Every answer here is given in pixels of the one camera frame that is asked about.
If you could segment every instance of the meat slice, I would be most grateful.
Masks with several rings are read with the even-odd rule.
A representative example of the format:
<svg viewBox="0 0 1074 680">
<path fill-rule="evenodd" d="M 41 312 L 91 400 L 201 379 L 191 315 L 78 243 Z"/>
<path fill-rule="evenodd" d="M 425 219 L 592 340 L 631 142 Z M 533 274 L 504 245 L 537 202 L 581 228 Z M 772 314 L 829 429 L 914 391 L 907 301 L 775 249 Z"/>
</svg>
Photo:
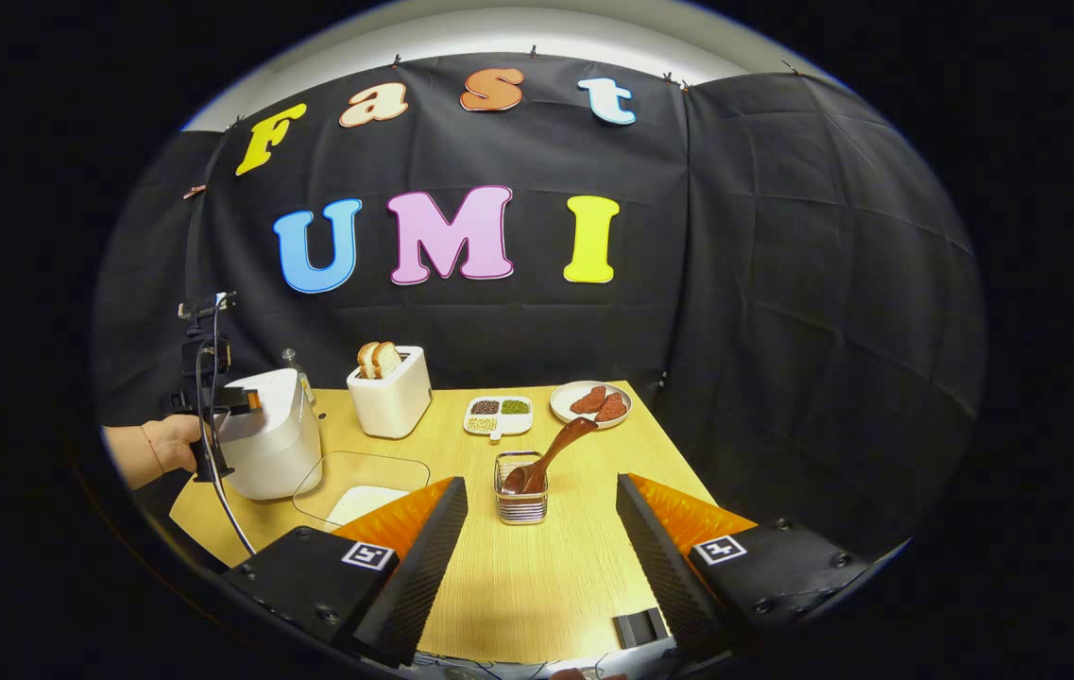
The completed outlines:
<svg viewBox="0 0 1074 680">
<path fill-rule="evenodd" d="M 586 396 L 570 404 L 571 411 L 576 414 L 596 413 L 605 405 L 605 392 L 606 388 L 603 385 L 594 387 L 591 392 L 587 392 Z"/>
<path fill-rule="evenodd" d="M 599 409 L 599 414 L 596 415 L 596 422 L 607 422 L 609 420 L 615 420 L 622 417 L 628 411 L 624 408 L 624 402 L 620 401 L 620 393 L 609 394 L 607 400 L 605 400 L 605 405 Z"/>
</svg>

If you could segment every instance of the human arm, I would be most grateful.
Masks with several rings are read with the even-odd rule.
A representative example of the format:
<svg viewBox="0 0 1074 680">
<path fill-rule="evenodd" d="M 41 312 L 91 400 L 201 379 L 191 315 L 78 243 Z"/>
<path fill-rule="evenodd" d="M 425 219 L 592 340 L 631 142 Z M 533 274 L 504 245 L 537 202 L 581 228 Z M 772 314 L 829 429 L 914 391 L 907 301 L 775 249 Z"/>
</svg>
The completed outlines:
<svg viewBox="0 0 1074 680">
<path fill-rule="evenodd" d="M 200 439 L 200 418 L 170 415 L 141 426 L 104 426 L 108 452 L 131 489 L 139 489 L 171 471 L 195 473 L 190 444 Z"/>
</svg>

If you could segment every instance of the metal basket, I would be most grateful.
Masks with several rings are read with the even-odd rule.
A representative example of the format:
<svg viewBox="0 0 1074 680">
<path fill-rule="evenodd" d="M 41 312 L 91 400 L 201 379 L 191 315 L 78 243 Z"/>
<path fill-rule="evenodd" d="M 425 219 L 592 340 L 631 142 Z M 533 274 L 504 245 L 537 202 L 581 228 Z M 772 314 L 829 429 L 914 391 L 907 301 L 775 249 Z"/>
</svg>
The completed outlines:
<svg viewBox="0 0 1074 680">
<path fill-rule="evenodd" d="M 536 451 L 504 451 L 494 457 L 494 505 L 504 524 L 540 524 L 549 511 L 549 475 L 539 494 L 504 494 L 503 480 L 520 465 L 540 460 Z"/>
</svg>

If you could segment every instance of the blue letter u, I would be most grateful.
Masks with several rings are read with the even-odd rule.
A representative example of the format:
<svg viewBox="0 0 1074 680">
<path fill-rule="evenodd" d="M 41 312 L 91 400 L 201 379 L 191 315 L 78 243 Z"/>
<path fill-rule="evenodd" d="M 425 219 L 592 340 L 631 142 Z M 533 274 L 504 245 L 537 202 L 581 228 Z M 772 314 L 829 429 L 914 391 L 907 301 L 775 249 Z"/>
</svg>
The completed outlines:
<svg viewBox="0 0 1074 680">
<path fill-rule="evenodd" d="M 325 269 L 314 269 L 306 249 L 306 228 L 314 213 L 297 211 L 277 219 L 272 231 L 280 237 L 280 269 L 286 284 L 301 293 L 324 293 L 343 285 L 357 267 L 357 233 L 352 216 L 360 212 L 360 199 L 345 199 L 322 207 L 331 220 L 334 260 Z"/>
</svg>

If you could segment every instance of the white plate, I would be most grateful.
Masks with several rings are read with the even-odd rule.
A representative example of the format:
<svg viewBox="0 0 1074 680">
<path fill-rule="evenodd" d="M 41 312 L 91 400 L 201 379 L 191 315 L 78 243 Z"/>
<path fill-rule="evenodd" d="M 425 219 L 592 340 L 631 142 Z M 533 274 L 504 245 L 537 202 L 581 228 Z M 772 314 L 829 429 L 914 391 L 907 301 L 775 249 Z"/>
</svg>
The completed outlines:
<svg viewBox="0 0 1074 680">
<path fill-rule="evenodd" d="M 576 414 L 571 411 L 570 404 L 578 402 L 581 397 L 587 395 L 596 387 L 605 387 L 605 397 L 609 394 L 620 393 L 620 401 L 624 404 L 624 415 L 620 418 L 613 418 L 606 422 L 598 423 L 599 430 L 607 430 L 610 426 L 618 426 L 620 423 L 624 422 L 625 418 L 628 418 L 628 414 L 633 413 L 633 397 L 628 395 L 628 392 L 623 391 L 620 387 L 611 387 L 607 382 L 599 382 L 597 379 L 580 379 L 577 382 L 567 382 L 563 387 L 558 387 L 557 390 L 553 390 L 553 394 L 549 396 L 550 408 L 553 409 L 553 415 L 561 418 L 562 422 L 570 422 L 575 418 L 587 418 L 587 420 L 596 420 L 596 415 L 593 413 L 589 414 Z"/>
<path fill-rule="evenodd" d="M 498 413 L 474 415 L 471 413 L 474 404 L 479 402 L 498 402 Z M 528 413 L 505 414 L 503 413 L 503 402 L 523 402 L 528 405 Z M 481 432 L 468 429 L 469 418 L 497 418 L 498 420 L 495 422 L 494 432 Z M 465 417 L 462 420 L 462 426 L 469 434 L 488 434 L 490 442 L 498 442 L 498 439 L 503 438 L 504 434 L 524 434 L 524 432 L 528 432 L 533 426 L 533 402 L 527 396 L 496 396 L 493 394 L 477 396 L 476 400 L 470 400 L 470 403 L 465 406 Z"/>
</svg>

